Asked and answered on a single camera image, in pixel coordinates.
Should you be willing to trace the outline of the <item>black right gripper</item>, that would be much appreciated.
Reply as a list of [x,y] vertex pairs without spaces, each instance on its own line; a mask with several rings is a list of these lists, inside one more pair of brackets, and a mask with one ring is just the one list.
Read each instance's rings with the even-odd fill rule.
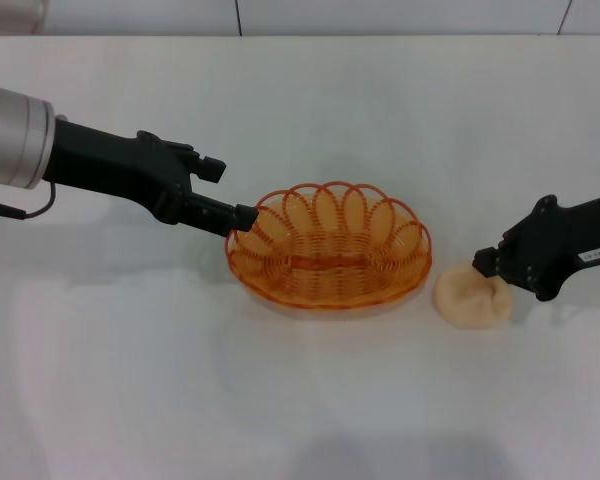
[[554,299],[575,273],[599,265],[600,198],[562,207],[554,195],[540,199],[498,247],[480,249],[473,258],[483,277],[501,276],[542,302]]

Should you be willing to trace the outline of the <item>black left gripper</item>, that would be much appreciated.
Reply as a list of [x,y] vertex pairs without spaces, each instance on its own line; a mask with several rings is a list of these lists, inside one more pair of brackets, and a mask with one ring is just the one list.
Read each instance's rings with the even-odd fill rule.
[[146,131],[125,138],[58,120],[43,179],[130,200],[165,224],[181,223],[218,236],[249,232],[257,208],[192,193],[190,174],[218,183],[225,169],[223,161],[202,157],[191,145]]

